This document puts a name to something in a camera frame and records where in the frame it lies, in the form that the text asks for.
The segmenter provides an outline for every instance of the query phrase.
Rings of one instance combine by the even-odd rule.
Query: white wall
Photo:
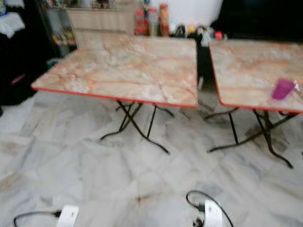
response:
[[[151,5],[159,7],[169,4],[170,22],[178,25],[210,25],[220,13],[222,0],[151,0]]]

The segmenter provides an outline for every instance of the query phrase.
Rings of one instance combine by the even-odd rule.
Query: red table edge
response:
[[[179,108],[186,108],[186,109],[197,109],[198,108],[198,104],[197,105],[179,105],[179,104],[169,104],[169,103],[146,101],[146,100],[140,100],[140,99],[130,99],[130,98],[121,98],[121,97],[113,97],[113,96],[100,96],[100,95],[80,93],[80,92],[54,90],[54,89],[40,88],[40,87],[34,87],[34,86],[31,86],[31,88],[36,91],[48,91],[48,92],[63,93],[63,94],[69,94],[69,95],[78,95],[78,96],[88,96],[88,97],[94,97],[94,98],[119,100],[119,101],[125,101],[125,102],[138,102],[138,103],[146,103],[146,104],[151,104],[151,105],[171,106],[171,107],[179,107]]]
[[[217,77],[216,77],[216,72],[215,72],[215,68],[214,68],[214,61],[213,61],[213,57],[212,57],[211,47],[212,46],[209,45],[209,52],[210,52],[210,56],[211,56],[211,60],[212,60],[212,66],[213,66],[213,71],[214,71],[214,80],[215,80],[216,89],[217,89],[217,93],[218,93],[218,97],[219,97],[219,103],[222,106],[233,107],[233,108],[237,107],[237,108],[250,109],[250,110],[268,110],[268,111],[289,112],[289,113],[295,113],[295,114],[297,114],[297,113],[298,114],[302,114],[303,113],[303,111],[299,111],[299,110],[268,108],[268,107],[264,107],[264,106],[233,105],[233,104],[225,104],[224,102],[222,102],[220,91],[219,91],[219,86],[218,86],[218,81],[217,81]]]

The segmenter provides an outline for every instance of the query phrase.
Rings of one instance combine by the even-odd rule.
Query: marble tile floor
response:
[[[202,116],[225,110],[216,93],[199,94],[198,110],[157,112],[151,138],[166,155],[143,140],[133,126],[115,131],[123,113],[114,101],[38,92],[20,106],[4,107],[0,118],[0,226],[15,215],[76,204],[76,227],[191,227],[201,216],[185,195],[199,189],[225,207],[237,227],[303,226],[303,118],[273,131],[277,152],[290,170],[268,151],[263,137],[213,154],[214,145],[233,142],[226,117]],[[152,107],[136,120],[147,131]],[[253,113],[234,114],[244,138],[258,130]],[[31,217],[20,226],[55,226],[51,217]]]

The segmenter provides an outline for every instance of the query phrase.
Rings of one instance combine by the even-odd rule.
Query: purple cup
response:
[[[294,89],[295,83],[288,79],[280,79],[272,94],[276,100],[282,100]]]

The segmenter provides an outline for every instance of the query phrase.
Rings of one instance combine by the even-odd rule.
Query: power cord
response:
[[[233,226],[233,223],[232,223],[232,220],[229,218],[229,216],[227,215],[227,213],[226,213],[226,211],[224,210],[224,208],[223,208],[223,207],[222,207],[222,206],[221,206],[213,197],[211,197],[210,195],[208,195],[208,194],[206,194],[206,193],[204,193],[204,192],[202,192],[202,191],[199,191],[199,190],[191,190],[191,191],[189,191],[189,192],[186,194],[186,201],[187,201],[191,206],[197,208],[200,212],[204,212],[204,211],[205,211],[205,207],[204,207],[203,204],[198,203],[197,205],[195,205],[195,204],[193,204],[192,202],[189,201],[188,197],[189,197],[190,194],[193,194],[193,193],[198,193],[198,194],[204,195],[204,196],[206,196],[207,198],[209,198],[209,199],[211,199],[212,201],[214,201],[214,202],[218,205],[218,207],[220,207],[220,209],[222,210],[222,212],[225,214],[225,216],[227,217],[227,219],[228,219],[230,225],[231,225],[232,227],[234,227],[234,226]]]
[[[17,216],[15,216],[14,218],[14,227],[18,227],[17,225],[17,220],[19,218],[23,218],[26,216],[32,216],[32,215],[53,215],[56,218],[60,217],[62,210],[57,210],[54,212],[49,212],[49,211],[34,211],[34,212],[29,212],[29,213],[24,213],[24,214],[19,214]]]

